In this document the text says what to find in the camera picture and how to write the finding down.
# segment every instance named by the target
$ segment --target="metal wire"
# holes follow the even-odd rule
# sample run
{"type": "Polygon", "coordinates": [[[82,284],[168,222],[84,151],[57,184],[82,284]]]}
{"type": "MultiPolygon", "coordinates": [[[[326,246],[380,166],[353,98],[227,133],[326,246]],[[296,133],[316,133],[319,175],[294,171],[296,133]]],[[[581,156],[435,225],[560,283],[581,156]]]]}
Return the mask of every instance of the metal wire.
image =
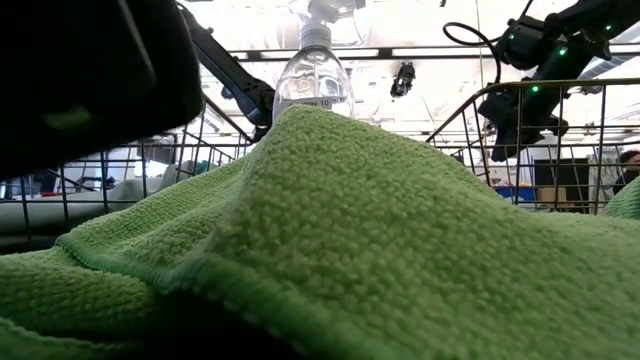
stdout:
{"type": "Polygon", "coordinates": [[[640,140],[632,140],[634,137],[640,139],[640,120],[630,124],[608,123],[606,117],[607,90],[614,86],[627,85],[640,85],[640,78],[589,80],[587,82],[577,80],[544,81],[536,84],[514,82],[491,85],[465,101],[436,131],[427,137],[425,142],[445,151],[445,153],[451,149],[456,150],[454,154],[468,153],[469,159],[464,162],[469,170],[476,174],[479,181],[486,182],[505,198],[510,198],[513,204],[524,206],[533,211],[568,211],[598,215],[613,197],[613,186],[621,169],[625,166],[619,161],[620,149],[640,148],[640,140]],[[518,136],[516,136],[515,143],[501,146],[483,144],[483,140],[491,138],[495,131],[490,132],[486,128],[479,127],[478,118],[480,115],[477,111],[476,100],[492,92],[513,89],[518,91],[520,99],[518,103],[522,104],[524,89],[533,85],[558,89],[558,96],[560,96],[559,116],[557,125],[554,126],[558,133],[562,128],[565,128],[562,126],[566,108],[563,90],[579,86],[601,86],[603,91],[600,100],[599,122],[584,126],[570,124],[567,129],[571,133],[582,131],[587,136],[597,136],[597,141],[572,143],[558,136],[553,144],[523,144],[520,134],[524,130],[541,131],[545,129],[542,126],[525,126],[522,119],[526,114],[523,114],[522,106],[518,106],[518,136]],[[465,112],[468,109],[471,109],[475,115],[478,127],[477,134],[471,133],[467,126],[468,116],[465,112]],[[443,132],[454,133],[456,130],[449,130],[449,128],[456,126],[459,121],[464,124],[462,127],[466,145],[455,146],[444,142],[439,144],[435,141],[443,132]],[[621,135],[627,136],[627,138],[608,139],[608,135],[621,135]],[[502,149],[506,151],[506,148],[511,146],[516,148],[518,154],[515,159],[507,159],[504,163],[491,163],[488,159],[488,154],[491,151],[496,151],[496,149],[497,151],[502,151],[502,149]],[[541,148],[547,148],[548,156],[538,159],[530,156],[529,150],[541,148]],[[581,157],[576,156],[578,149],[581,157]],[[588,153],[588,149],[593,149],[591,154],[588,153]],[[480,159],[475,155],[477,152],[480,153],[480,159]],[[478,161],[483,163],[484,171],[479,171],[478,161]],[[501,168],[506,169],[506,176],[503,174],[498,178],[493,178],[493,175],[488,175],[492,170],[498,171],[501,168]]]}
{"type": "Polygon", "coordinates": [[[24,238],[17,248],[6,248],[0,241],[0,254],[47,247],[39,243],[41,238],[55,238],[92,217],[132,206],[163,187],[244,156],[252,144],[249,135],[211,104],[207,98],[203,113],[179,132],[124,144],[37,176],[0,182],[2,217],[15,213],[14,219],[23,219],[11,233],[0,228],[0,240],[24,238]],[[205,111],[217,113],[229,132],[213,129],[205,111]],[[55,229],[43,217],[55,220],[55,229]]]}

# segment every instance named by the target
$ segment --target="metal frame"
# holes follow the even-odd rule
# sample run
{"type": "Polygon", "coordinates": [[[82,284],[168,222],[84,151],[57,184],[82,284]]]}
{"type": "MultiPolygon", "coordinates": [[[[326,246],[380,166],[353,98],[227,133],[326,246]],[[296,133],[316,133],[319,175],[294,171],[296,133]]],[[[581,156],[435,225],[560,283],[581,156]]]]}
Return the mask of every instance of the metal frame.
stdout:
{"type": "MultiPolygon", "coordinates": [[[[629,46],[627,47],[627,45],[617,45],[617,47],[615,47],[613,49],[614,52],[617,52],[618,55],[630,55],[630,54],[634,54],[634,55],[640,55],[640,51],[636,51],[636,49],[634,49],[633,46],[629,46]]],[[[407,59],[423,59],[423,60],[428,60],[428,59],[479,59],[480,57],[486,57],[488,56],[488,53],[486,52],[486,49],[484,50],[478,50],[477,48],[475,49],[462,49],[462,48],[458,48],[458,47],[448,47],[448,46],[443,46],[443,47],[398,47],[398,48],[377,48],[377,49],[344,49],[344,50],[336,50],[336,52],[340,53],[340,57],[343,60],[407,60],[407,59]],[[443,49],[456,49],[456,51],[460,51],[461,53],[458,55],[451,55],[451,54],[444,54],[443,53],[443,49]]],[[[243,51],[243,52],[232,52],[233,55],[238,55],[240,61],[287,61],[289,58],[287,57],[289,54],[287,53],[287,50],[276,50],[276,51],[243,51]]],[[[557,87],[567,87],[567,86],[599,86],[599,85],[603,85],[603,86],[614,86],[614,85],[636,85],[636,84],[640,84],[640,79],[616,79],[616,80],[606,80],[606,81],[602,81],[602,80],[590,80],[590,81],[571,81],[571,82],[545,82],[544,86],[557,86],[557,87]]],[[[483,141],[479,141],[478,139],[484,139],[485,136],[488,136],[489,134],[486,132],[481,132],[479,129],[481,129],[480,127],[480,120],[478,116],[475,116],[475,120],[476,120],[476,131],[477,131],[477,136],[476,135],[472,135],[471,132],[469,131],[469,129],[466,127],[466,114],[465,114],[465,110],[468,110],[468,108],[472,108],[473,111],[476,113],[477,115],[477,107],[476,107],[476,100],[480,97],[482,97],[483,95],[492,92],[492,91],[496,91],[496,90],[500,90],[500,89],[504,89],[507,87],[514,87],[514,88],[519,88],[522,89],[526,86],[529,86],[530,84],[527,83],[508,83],[508,84],[499,84],[499,85],[493,85],[490,87],[487,87],[485,89],[480,90],[479,92],[477,92],[474,96],[472,96],[470,99],[468,99],[462,106],[460,106],[452,116],[450,116],[448,118],[448,120],[444,123],[444,125],[442,125],[438,130],[436,130],[435,132],[431,133],[429,136],[429,142],[434,142],[434,139],[436,136],[438,136],[439,134],[441,134],[443,131],[446,131],[445,128],[447,127],[447,125],[450,125],[453,121],[455,121],[457,118],[462,117],[462,120],[465,124],[465,131],[464,131],[464,135],[467,139],[467,146],[464,147],[460,147],[460,146],[451,146],[451,145],[441,145],[441,144],[437,144],[435,143],[436,147],[440,148],[441,150],[455,150],[456,152],[454,154],[460,154],[463,151],[468,150],[469,153],[471,154],[471,150],[473,149],[479,149],[481,151],[481,154],[485,153],[485,150],[493,148],[492,146],[485,146],[483,141]]],[[[606,98],[606,90],[603,91],[602,94],[603,97],[606,98]]],[[[214,113],[217,113],[217,115],[225,122],[227,122],[228,124],[230,124],[235,131],[237,132],[237,135],[233,135],[233,136],[237,136],[237,142],[233,142],[233,143],[210,143],[205,139],[205,132],[204,132],[204,127],[205,127],[205,121],[203,121],[204,118],[204,111],[201,115],[201,117],[199,117],[199,131],[196,132],[192,132],[189,131],[189,127],[185,126],[182,131],[181,134],[182,136],[180,137],[179,141],[174,143],[174,144],[146,144],[145,146],[141,147],[141,153],[140,153],[140,159],[131,159],[130,156],[127,156],[126,159],[114,159],[108,158],[108,153],[107,152],[102,152],[99,153],[95,156],[95,158],[92,159],[82,159],[80,160],[80,164],[81,165],[68,165],[68,166],[61,166],[59,169],[54,170],[54,169],[50,169],[48,172],[59,178],[64,180],[63,184],[65,184],[65,186],[61,186],[59,187],[59,189],[57,190],[57,193],[59,193],[60,195],[60,199],[57,200],[53,200],[51,198],[46,199],[48,204],[62,204],[62,206],[64,207],[64,219],[65,222],[69,220],[69,205],[71,204],[99,204],[100,206],[103,207],[104,211],[103,213],[109,213],[109,208],[110,205],[113,204],[131,204],[134,203],[135,201],[113,201],[113,200],[108,200],[107,199],[107,192],[109,191],[107,189],[106,186],[104,186],[104,184],[106,184],[106,180],[108,177],[108,173],[109,173],[109,169],[115,169],[118,166],[122,167],[123,163],[125,164],[124,167],[126,169],[130,168],[130,163],[135,163],[135,162],[141,162],[141,163],[146,163],[147,162],[147,154],[145,154],[145,150],[148,150],[150,148],[154,148],[154,147],[171,147],[174,148],[176,150],[176,152],[179,150],[179,154],[176,156],[177,157],[177,165],[178,165],[178,171],[177,171],[177,175],[176,175],[176,179],[180,177],[180,174],[185,174],[186,176],[193,176],[196,174],[196,169],[182,169],[180,168],[180,165],[187,161],[187,160],[191,160],[192,158],[195,157],[196,160],[205,157],[209,164],[222,164],[224,162],[227,161],[231,161],[234,159],[237,159],[241,156],[243,156],[248,148],[252,145],[251,142],[251,137],[249,136],[249,134],[247,134],[241,127],[239,127],[229,116],[227,116],[227,114],[225,114],[222,109],[220,109],[220,107],[215,104],[210,98],[208,98],[207,96],[205,96],[205,100],[206,100],[206,105],[208,107],[211,108],[211,110],[213,110],[214,113]],[[77,168],[82,168],[83,170],[87,170],[87,169],[98,169],[98,177],[100,178],[100,185],[99,186],[94,186],[94,185],[87,185],[87,184],[81,184],[78,181],[76,181],[77,179],[74,178],[74,176],[70,175],[70,173],[72,173],[74,171],[74,169],[77,170],[77,168]],[[101,199],[100,201],[95,201],[95,200],[73,200],[73,199],[69,199],[68,197],[70,196],[70,190],[76,190],[76,189],[80,189],[81,191],[86,191],[86,192],[100,192],[101,193],[101,199]]],[[[608,127],[613,127],[613,126],[607,126],[606,124],[604,124],[603,121],[601,121],[601,124],[599,125],[594,125],[592,126],[592,128],[594,129],[598,129],[600,131],[600,133],[602,134],[604,132],[605,128],[608,127]]],[[[587,127],[573,127],[574,129],[586,129],[587,127]]],[[[562,139],[560,139],[558,141],[558,147],[562,147],[562,146],[567,146],[566,144],[562,144],[561,143],[562,139]]],[[[124,148],[124,149],[128,149],[128,151],[130,152],[131,149],[133,148],[138,148],[140,144],[138,143],[133,143],[133,144],[127,144],[124,146],[121,146],[119,148],[124,148]]],[[[599,144],[580,144],[580,145],[572,145],[572,146],[592,146],[592,147],[599,147],[600,149],[602,149],[603,146],[606,145],[610,145],[604,142],[604,140],[601,137],[601,141],[599,142],[599,144]]],[[[602,168],[602,163],[601,163],[601,158],[599,159],[599,167],[602,168]]],[[[488,169],[487,169],[487,162],[483,161],[483,170],[484,173],[480,173],[478,174],[478,172],[476,171],[477,169],[475,169],[475,164],[471,164],[470,166],[470,170],[473,171],[474,173],[476,173],[479,177],[484,177],[485,181],[487,181],[488,183],[490,183],[489,177],[488,177],[488,169]]],[[[515,164],[515,167],[518,169],[518,171],[516,172],[519,176],[519,169],[520,167],[523,167],[524,165],[520,164],[519,159],[517,161],[517,163],[515,164]]],[[[555,171],[557,173],[559,164],[554,165],[555,166],[555,171]]],[[[142,167],[142,179],[147,179],[149,176],[147,174],[147,169],[145,166],[142,167]]],[[[36,199],[34,198],[34,196],[31,196],[30,192],[32,192],[32,181],[31,181],[31,177],[29,175],[25,175],[23,177],[20,177],[19,179],[17,179],[16,184],[12,184],[11,186],[19,188],[20,189],[20,197],[18,199],[15,200],[6,200],[6,199],[0,199],[0,207],[3,206],[6,203],[13,203],[14,205],[19,205],[22,207],[22,212],[24,214],[24,223],[25,223],[25,236],[27,238],[27,246],[26,249],[32,249],[32,246],[30,245],[31,243],[31,239],[32,239],[32,229],[30,226],[30,218],[29,218],[29,207],[32,206],[32,204],[38,204],[38,203],[42,203],[43,199],[36,199]]],[[[555,201],[552,204],[552,208],[555,210],[558,210],[559,208],[562,207],[562,203],[558,201],[558,196],[557,196],[557,188],[559,185],[556,185],[556,197],[555,197],[555,201]]],[[[521,203],[518,201],[518,190],[519,189],[519,184],[518,186],[516,186],[515,188],[515,192],[516,192],[516,199],[514,201],[515,204],[521,203]]],[[[148,191],[147,191],[147,185],[146,185],[146,181],[143,181],[143,197],[147,197],[148,195],[148,191]]],[[[595,206],[593,206],[593,204],[589,204],[590,208],[595,207],[595,211],[597,212],[597,209],[599,208],[599,204],[598,201],[595,201],[595,206]]]]}
{"type": "MultiPolygon", "coordinates": [[[[624,85],[640,85],[640,78],[631,78],[631,79],[607,79],[607,80],[585,80],[585,81],[578,81],[578,80],[573,80],[573,81],[539,81],[539,82],[512,82],[512,83],[502,83],[502,84],[496,84],[496,85],[491,85],[488,86],[480,91],[478,91],[476,94],[474,94],[473,96],[471,96],[467,101],[465,101],[460,107],[458,107],[458,109],[444,122],[444,124],[442,124],[436,131],[434,131],[432,134],[430,134],[430,136],[427,138],[426,142],[432,144],[433,146],[435,146],[438,149],[441,150],[456,150],[454,153],[452,153],[452,155],[458,155],[461,154],[465,151],[468,152],[469,157],[470,157],[470,162],[471,165],[468,166],[470,168],[470,170],[472,172],[474,172],[478,177],[483,178],[482,180],[485,181],[489,186],[492,186],[492,181],[490,179],[489,176],[489,172],[490,172],[490,167],[489,167],[489,160],[487,158],[487,150],[491,150],[493,151],[494,149],[501,149],[504,148],[504,146],[495,146],[495,145],[487,145],[486,143],[486,139],[493,135],[492,132],[487,131],[486,127],[481,126],[480,125],[480,116],[478,115],[478,109],[477,109],[477,100],[489,93],[493,93],[493,92],[499,92],[499,91],[503,91],[505,89],[515,89],[518,91],[518,97],[519,97],[519,101],[518,103],[521,104],[522,103],[522,96],[523,96],[523,90],[525,88],[530,88],[532,86],[540,86],[540,87],[544,87],[544,88],[557,88],[558,89],[558,96],[560,98],[560,114],[559,114],[559,120],[558,120],[558,125],[557,125],[557,129],[560,130],[560,124],[561,121],[563,120],[563,111],[564,111],[564,102],[566,101],[564,96],[561,96],[561,94],[563,93],[564,89],[568,89],[571,87],[579,87],[579,86],[602,86],[603,91],[600,94],[600,96],[602,97],[602,105],[601,105],[601,111],[600,111],[600,121],[599,124],[594,124],[594,125],[587,125],[587,126],[570,126],[569,129],[597,129],[598,130],[598,141],[595,143],[581,143],[581,144],[563,144],[562,142],[562,137],[558,137],[557,140],[557,144],[555,145],[550,145],[550,144],[545,144],[545,145],[538,145],[538,144],[534,144],[534,145],[528,145],[525,147],[521,144],[521,139],[520,139],[520,131],[518,131],[518,136],[517,136],[517,140],[516,140],[516,144],[505,144],[505,146],[516,146],[517,149],[517,153],[520,154],[521,150],[523,151],[528,151],[527,149],[532,149],[532,148],[546,148],[549,151],[549,165],[550,167],[552,167],[551,173],[553,176],[553,181],[554,181],[554,196],[553,196],[553,201],[539,201],[537,198],[534,198],[533,201],[521,201],[519,200],[520,198],[520,192],[523,191],[522,189],[524,188],[523,186],[521,186],[520,184],[520,180],[521,180],[521,169],[522,168],[533,168],[533,167],[542,167],[545,165],[542,164],[538,164],[538,165],[532,165],[532,164],[521,164],[522,161],[522,156],[516,156],[515,159],[511,159],[511,161],[515,161],[515,166],[512,164],[512,166],[515,167],[515,184],[512,186],[513,187],[513,194],[512,194],[512,201],[514,204],[519,205],[519,204],[532,204],[535,208],[540,208],[540,207],[544,207],[544,208],[552,208],[552,210],[554,211],[559,211],[559,210],[567,210],[569,208],[571,208],[572,210],[583,210],[582,212],[587,212],[586,210],[588,210],[589,213],[592,213],[594,215],[598,214],[598,211],[602,210],[602,208],[604,208],[604,206],[606,206],[606,201],[603,202],[600,200],[600,190],[604,188],[604,186],[606,186],[606,184],[602,184],[602,171],[603,168],[605,167],[623,167],[624,164],[621,164],[619,162],[616,163],[603,163],[603,149],[605,147],[608,148],[614,148],[617,156],[619,157],[620,155],[620,147],[622,146],[629,146],[629,145],[638,145],[640,144],[640,141],[633,141],[633,142],[620,142],[620,141],[606,141],[605,140],[605,130],[606,129],[616,129],[616,128],[622,128],[622,129],[636,129],[636,130],[640,130],[640,122],[638,124],[633,124],[633,125],[608,125],[605,122],[605,118],[606,118],[606,105],[607,105],[607,89],[608,87],[611,86],[624,86],[624,85]],[[466,111],[471,109],[473,111],[474,114],[474,118],[475,118],[475,122],[476,122],[476,134],[474,134],[473,136],[470,135],[471,131],[468,128],[467,125],[467,115],[466,115],[466,111]],[[467,138],[467,145],[460,148],[458,146],[447,146],[447,145],[439,145],[436,142],[436,136],[438,136],[439,134],[441,134],[443,131],[445,131],[445,129],[447,128],[447,126],[449,126],[450,124],[452,124],[454,121],[460,119],[463,124],[464,124],[464,129],[465,129],[465,135],[467,138]],[[592,148],[594,150],[594,157],[597,158],[597,162],[595,164],[579,164],[576,163],[576,158],[575,156],[573,156],[574,154],[574,149],[578,148],[578,147],[589,147],[592,148]],[[552,153],[552,149],[555,148],[556,149],[556,155],[555,155],[555,159],[551,159],[551,153],[552,153]],[[566,165],[566,164],[562,164],[561,160],[562,159],[566,159],[562,157],[562,150],[563,149],[568,149],[571,157],[569,158],[571,160],[571,164],[566,165]],[[482,166],[482,170],[480,171],[480,173],[478,173],[476,167],[477,167],[477,162],[474,161],[473,159],[473,152],[471,150],[478,150],[480,152],[481,158],[479,159],[479,162],[481,162],[481,166],[482,166]],[[573,167],[574,171],[576,172],[576,179],[578,179],[577,176],[577,171],[575,169],[577,169],[580,166],[587,166],[589,168],[591,167],[595,167],[596,168],[596,184],[595,185],[590,185],[590,184],[580,184],[579,181],[577,181],[577,184],[575,186],[577,187],[584,187],[587,186],[589,188],[589,190],[591,190],[591,187],[595,187],[595,194],[596,197],[594,200],[591,199],[580,199],[579,201],[577,200],[572,200],[572,201],[560,201],[559,200],[559,189],[562,187],[566,187],[566,186],[572,186],[572,185],[565,185],[565,184],[560,184],[559,180],[558,180],[558,174],[560,173],[560,169],[561,168],[566,168],[567,166],[571,166],[573,167]]],[[[541,127],[533,127],[533,126],[523,126],[522,125],[522,107],[519,106],[518,107],[518,129],[519,130],[524,130],[524,129],[540,129],[541,127]]],[[[510,170],[510,166],[509,166],[509,160],[507,160],[505,162],[505,166],[507,168],[507,171],[509,172],[510,170]]],[[[538,190],[538,188],[535,186],[535,184],[531,184],[531,186],[529,186],[531,188],[533,188],[534,190],[534,194],[535,191],[538,190]]]]}

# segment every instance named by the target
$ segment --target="wire grid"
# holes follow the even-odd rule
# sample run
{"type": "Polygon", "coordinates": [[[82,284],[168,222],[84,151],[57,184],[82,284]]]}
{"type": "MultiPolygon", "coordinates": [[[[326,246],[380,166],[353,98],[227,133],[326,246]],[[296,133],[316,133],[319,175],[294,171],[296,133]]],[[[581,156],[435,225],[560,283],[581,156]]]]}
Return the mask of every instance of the wire grid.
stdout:
{"type": "MultiPolygon", "coordinates": [[[[203,112],[182,128],[93,154],[57,169],[45,169],[0,182],[0,213],[5,221],[13,215],[23,223],[21,229],[14,226],[10,233],[0,228],[0,240],[8,234],[15,236],[20,233],[25,244],[16,251],[37,249],[38,246],[32,244],[34,232],[50,225],[41,224],[43,217],[64,221],[65,225],[56,226],[64,229],[56,234],[60,235],[88,218],[121,210],[163,186],[246,155],[251,150],[250,137],[235,123],[231,124],[237,130],[235,133],[220,135],[215,133],[219,129],[212,131],[211,120],[206,117],[211,113],[219,116],[220,121],[233,121],[210,99],[206,100],[203,112]],[[88,214],[76,219],[81,207],[88,214]],[[21,210],[20,219],[16,214],[18,209],[21,210]]],[[[47,228],[45,232],[50,233],[51,230],[47,228]]]]}
{"type": "Polygon", "coordinates": [[[635,123],[608,121],[607,89],[613,86],[639,84],[640,78],[492,85],[482,89],[460,106],[428,137],[427,143],[457,158],[480,180],[515,205],[532,211],[603,214],[606,213],[603,211],[606,204],[614,196],[613,185],[624,171],[625,164],[620,163],[620,154],[634,148],[640,150],[640,121],[635,123]],[[557,89],[560,99],[558,122],[555,127],[557,132],[560,132],[564,119],[565,101],[567,101],[563,96],[565,90],[579,86],[601,86],[600,95],[591,95],[594,101],[601,102],[599,120],[583,126],[576,126],[571,122],[568,127],[564,126],[568,129],[567,135],[571,132],[575,134],[576,131],[586,135],[581,141],[567,140],[567,135],[545,136],[545,140],[551,139],[552,142],[538,142],[525,146],[521,143],[522,130],[543,131],[547,127],[524,126],[523,109],[519,105],[516,143],[496,146],[494,144],[496,131],[487,127],[486,121],[481,120],[477,100],[492,92],[513,89],[517,91],[518,104],[522,104],[524,90],[533,86],[557,89]],[[437,141],[447,128],[459,127],[460,122],[464,127],[464,146],[437,141]],[[506,152],[507,147],[515,147],[519,155],[502,163],[494,163],[490,160],[491,152],[506,152]]]}

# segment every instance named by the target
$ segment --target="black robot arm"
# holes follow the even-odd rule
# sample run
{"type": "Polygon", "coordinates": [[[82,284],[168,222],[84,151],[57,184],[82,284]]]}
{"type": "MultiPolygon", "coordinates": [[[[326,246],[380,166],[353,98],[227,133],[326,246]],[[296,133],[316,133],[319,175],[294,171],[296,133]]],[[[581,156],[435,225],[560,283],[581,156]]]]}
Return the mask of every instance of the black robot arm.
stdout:
{"type": "Polygon", "coordinates": [[[186,7],[178,4],[200,63],[218,78],[233,95],[240,111],[255,126],[253,141],[258,142],[272,124],[275,90],[253,77],[203,28],[186,7]]]}
{"type": "MultiPolygon", "coordinates": [[[[580,0],[559,13],[549,14],[544,21],[523,15],[509,20],[509,28],[495,48],[502,62],[519,70],[537,66],[530,88],[504,90],[487,97],[478,108],[497,129],[497,146],[493,161],[504,161],[516,155],[513,145],[520,135],[521,149],[539,141],[540,128],[566,133],[568,123],[558,124],[552,116],[561,94],[558,89],[535,86],[536,81],[573,80],[584,71],[593,57],[611,59],[609,39],[612,39],[640,20],[637,0],[580,0]],[[518,106],[522,107],[522,126],[538,130],[523,130],[518,134],[518,106]]],[[[568,89],[562,96],[568,98],[568,89]]]]}

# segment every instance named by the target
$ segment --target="microfiber towel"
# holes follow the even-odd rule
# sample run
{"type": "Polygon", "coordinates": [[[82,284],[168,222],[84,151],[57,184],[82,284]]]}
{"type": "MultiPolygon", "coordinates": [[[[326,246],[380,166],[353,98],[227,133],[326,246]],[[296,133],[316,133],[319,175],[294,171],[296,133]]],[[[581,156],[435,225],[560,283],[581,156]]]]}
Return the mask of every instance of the microfiber towel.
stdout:
{"type": "Polygon", "coordinates": [[[640,220],[640,177],[627,184],[611,199],[607,204],[607,214],[640,220]]]}
{"type": "Polygon", "coordinates": [[[244,158],[0,258],[0,358],[638,359],[638,234],[292,107],[244,158]]]}

